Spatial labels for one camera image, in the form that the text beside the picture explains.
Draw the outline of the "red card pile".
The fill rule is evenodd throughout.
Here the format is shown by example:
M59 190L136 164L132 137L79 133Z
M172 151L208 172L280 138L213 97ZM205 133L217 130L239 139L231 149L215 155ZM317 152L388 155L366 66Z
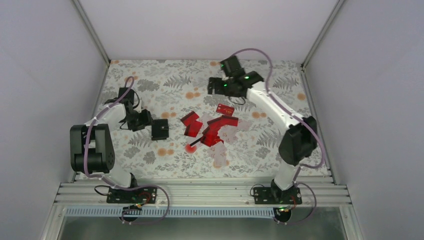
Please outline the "red card pile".
M208 147L212 147L218 143L224 143L224 141L218 135L220 128L210 128L207 127L202 132L202 137L200 138L200 142Z

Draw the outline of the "black leather card holder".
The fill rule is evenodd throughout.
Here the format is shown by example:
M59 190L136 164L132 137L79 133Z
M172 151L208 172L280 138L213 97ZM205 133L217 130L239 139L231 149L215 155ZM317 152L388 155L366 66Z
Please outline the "black leather card holder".
M151 140L166 140L169 137L168 119L155 119L151 125Z

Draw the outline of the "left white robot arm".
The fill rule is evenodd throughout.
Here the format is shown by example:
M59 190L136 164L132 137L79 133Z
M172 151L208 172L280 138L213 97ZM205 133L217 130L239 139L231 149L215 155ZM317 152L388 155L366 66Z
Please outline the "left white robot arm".
M70 166L74 172L88 178L98 178L112 189L119 190L119 196L131 203L139 197L135 176L124 170L116 161L111 132L122 124L136 132L152 125L151 113L143 109L136 111L131 102L109 103L91 120L70 128Z

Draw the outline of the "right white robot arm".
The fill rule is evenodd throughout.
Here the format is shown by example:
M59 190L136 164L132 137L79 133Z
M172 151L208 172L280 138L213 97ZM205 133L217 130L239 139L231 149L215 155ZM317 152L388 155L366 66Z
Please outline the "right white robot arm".
M304 117L290 108L270 89L269 79L263 79L256 71L232 77L210 77L207 91L210 95L241 97L264 111L278 127L282 139L278 154L282 162L270 184L270 195L274 202L284 203L297 187L297 178L302 168L320 168L303 163L319 145L317 121L313 116Z

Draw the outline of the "red VIP card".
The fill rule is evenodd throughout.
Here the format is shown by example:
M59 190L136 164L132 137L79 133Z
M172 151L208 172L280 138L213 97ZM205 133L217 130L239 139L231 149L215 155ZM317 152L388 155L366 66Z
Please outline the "red VIP card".
M226 116L232 116L234 114L235 108L225 104L219 103L216 108L216 112Z

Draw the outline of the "red card black stripe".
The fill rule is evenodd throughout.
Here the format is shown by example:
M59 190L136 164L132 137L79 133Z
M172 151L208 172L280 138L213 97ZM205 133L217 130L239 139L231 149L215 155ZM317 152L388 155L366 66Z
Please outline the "red card black stripe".
M207 125L210 129L218 129L223 126L233 126L237 127L239 119L237 117L222 115L220 117L214 118L207 122Z

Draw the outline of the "red card left pair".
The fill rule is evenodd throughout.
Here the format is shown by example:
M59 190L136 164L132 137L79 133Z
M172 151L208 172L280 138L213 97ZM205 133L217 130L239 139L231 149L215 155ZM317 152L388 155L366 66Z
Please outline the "red card left pair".
M185 125L184 135L187 137L196 137L203 126L203 123L198 121L199 115L194 111L191 111L184 117L180 119L180 121Z

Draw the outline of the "white card red circle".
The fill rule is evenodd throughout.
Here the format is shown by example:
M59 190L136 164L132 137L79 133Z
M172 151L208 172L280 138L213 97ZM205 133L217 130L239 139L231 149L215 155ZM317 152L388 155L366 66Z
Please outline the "white card red circle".
M195 153L196 151L197 151L197 149L201 146L201 138L198 138L198 139L196 139L196 140L194 140L193 142L191 142L191 143L188 143L186 146L185 146L185 151L188 153L188 154L193 154L193 153Z

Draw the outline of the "white floral card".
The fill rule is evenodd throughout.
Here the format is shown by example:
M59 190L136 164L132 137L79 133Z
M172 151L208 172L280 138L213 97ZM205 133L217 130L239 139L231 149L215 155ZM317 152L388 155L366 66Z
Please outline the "white floral card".
M211 148L211 157L215 168L227 166L227 148L224 145L214 145Z

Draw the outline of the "floral patterned table mat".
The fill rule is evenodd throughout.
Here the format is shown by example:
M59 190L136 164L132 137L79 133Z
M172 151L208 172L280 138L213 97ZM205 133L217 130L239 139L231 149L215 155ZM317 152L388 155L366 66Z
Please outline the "floral patterned table mat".
M140 179L272 177L278 172L283 135L268 115L250 101L208 94L208 79L222 76L217 60L112 60L99 110L118 95L129 76L135 79L138 108L150 111L154 119L168 119L169 137L153 141L150 127L112 131L115 162L125 171ZM219 132L227 148L227 166L220 168L213 166L212 147L201 144L195 153L185 151L193 139L184 135L186 126L180 121L194 111L206 128L220 116L218 104L234 107L239 119L237 127Z

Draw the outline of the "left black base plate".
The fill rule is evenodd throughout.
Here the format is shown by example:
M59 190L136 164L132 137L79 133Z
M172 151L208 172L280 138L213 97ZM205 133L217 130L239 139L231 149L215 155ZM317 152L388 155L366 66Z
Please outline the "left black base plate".
M110 188L107 193L108 204L155 204L157 188L148 186L137 190L127 191Z

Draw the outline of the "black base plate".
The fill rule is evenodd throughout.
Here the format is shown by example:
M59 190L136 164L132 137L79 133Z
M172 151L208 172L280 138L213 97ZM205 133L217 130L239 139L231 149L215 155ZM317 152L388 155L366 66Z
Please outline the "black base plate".
M157 188L148 186L137 190L127 191L110 188L107 193L108 204L155 204Z
M294 186L287 190L254 187L252 195L256 205L300 205L303 203L300 189Z

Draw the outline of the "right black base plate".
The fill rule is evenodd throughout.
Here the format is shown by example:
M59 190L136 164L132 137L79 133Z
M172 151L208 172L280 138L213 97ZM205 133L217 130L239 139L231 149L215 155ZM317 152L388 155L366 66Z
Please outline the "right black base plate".
M252 195L256 205L300 205L303 203L300 189L294 186L287 190L254 187Z

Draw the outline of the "aluminium rail frame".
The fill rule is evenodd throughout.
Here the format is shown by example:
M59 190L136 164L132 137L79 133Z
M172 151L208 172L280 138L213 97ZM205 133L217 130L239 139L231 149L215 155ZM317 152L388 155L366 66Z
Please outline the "aluminium rail frame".
M335 185L328 178L303 178L300 185L302 202L299 207L338 207L351 205L348 188ZM258 193L254 179L154 179L158 188L152 198L155 206L165 207L251 207ZM77 180L59 186L54 203L58 205L105 205L110 195L108 188L98 180Z

